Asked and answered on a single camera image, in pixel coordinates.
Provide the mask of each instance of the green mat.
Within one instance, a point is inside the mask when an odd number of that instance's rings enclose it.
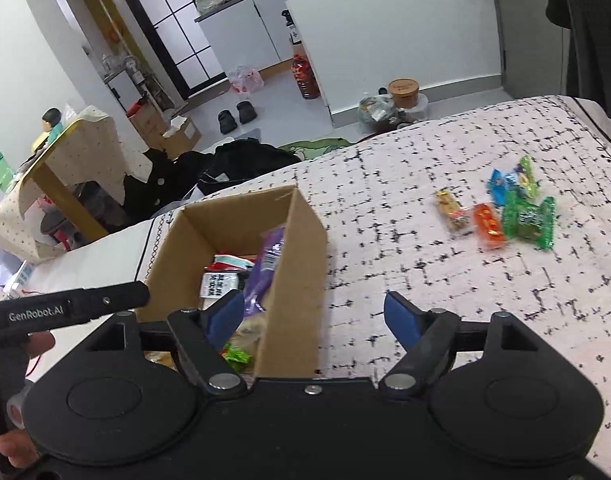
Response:
[[[284,152],[293,153],[301,160],[312,160],[318,156],[352,145],[353,143],[346,139],[299,140],[298,142],[281,146],[280,149],[284,150]]]

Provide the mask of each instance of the cardboard box on floor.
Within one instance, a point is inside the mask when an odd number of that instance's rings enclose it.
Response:
[[[161,146],[170,160],[181,153],[189,152],[201,139],[201,132],[188,117],[175,117],[172,127],[163,135]]]
[[[285,224],[272,286],[263,299],[267,329],[258,346],[258,377],[307,378],[319,362],[319,322],[327,275],[327,234],[294,186],[186,206],[152,266],[151,299],[141,321],[196,307],[204,268],[217,253],[257,254],[263,233]]]
[[[169,127],[152,103],[143,105],[130,122],[150,148],[165,151],[170,160],[192,150],[201,138],[192,119],[175,117]]]
[[[144,104],[130,117],[130,122],[150,148],[162,150],[161,139],[168,131],[168,125],[152,103]]]

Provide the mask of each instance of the brown lid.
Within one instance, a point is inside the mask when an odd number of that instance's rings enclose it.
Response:
[[[409,97],[419,93],[419,83],[414,79],[395,79],[387,89],[394,97]]]

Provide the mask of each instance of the human hand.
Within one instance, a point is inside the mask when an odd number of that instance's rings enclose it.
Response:
[[[31,334],[22,345],[29,358],[38,357],[54,346],[54,336],[49,332]],[[8,457],[14,467],[25,468],[38,460],[38,453],[25,430],[13,430],[0,435],[0,453]]]

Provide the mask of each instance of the white wall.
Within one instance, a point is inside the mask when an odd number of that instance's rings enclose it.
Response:
[[[84,105],[28,3],[0,0],[0,150],[12,168],[31,155],[30,145],[43,130],[45,111],[62,109],[66,102]]]
[[[287,0],[332,112],[399,77],[501,72],[493,0]]]
[[[112,56],[112,50],[98,25],[92,17],[92,13],[84,0],[56,0],[63,12],[65,19],[79,37],[80,44],[85,47],[97,72],[103,72],[101,61],[104,55]]]
[[[31,9],[35,25],[45,32],[44,38],[52,50],[52,55],[56,56],[62,70],[80,94],[84,105],[93,105],[110,115],[114,119],[116,132],[122,142],[126,146],[145,152],[146,144],[96,72],[56,0],[26,0],[26,3]],[[82,109],[82,107],[74,108],[77,112]]]

